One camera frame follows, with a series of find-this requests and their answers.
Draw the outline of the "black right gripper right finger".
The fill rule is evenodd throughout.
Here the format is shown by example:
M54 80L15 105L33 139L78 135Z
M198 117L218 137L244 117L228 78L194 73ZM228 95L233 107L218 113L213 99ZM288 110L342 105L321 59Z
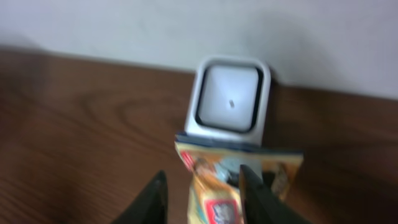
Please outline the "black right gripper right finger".
M254 171L240 166L239 191L245 224L309 224L276 197Z

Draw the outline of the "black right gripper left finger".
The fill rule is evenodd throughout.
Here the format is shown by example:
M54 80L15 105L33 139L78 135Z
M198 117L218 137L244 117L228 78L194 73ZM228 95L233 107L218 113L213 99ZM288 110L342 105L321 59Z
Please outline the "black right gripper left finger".
M111 224L167 224L167 213L167 177L160 170Z

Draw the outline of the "large orange white snack bag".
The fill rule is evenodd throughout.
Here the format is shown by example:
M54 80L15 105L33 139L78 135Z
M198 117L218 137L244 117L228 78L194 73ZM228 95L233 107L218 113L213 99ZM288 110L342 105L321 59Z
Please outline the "large orange white snack bag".
M283 203L303 162L293 150L178 134L175 148L192 173L189 223L244 223L239 191L241 165L247 165Z

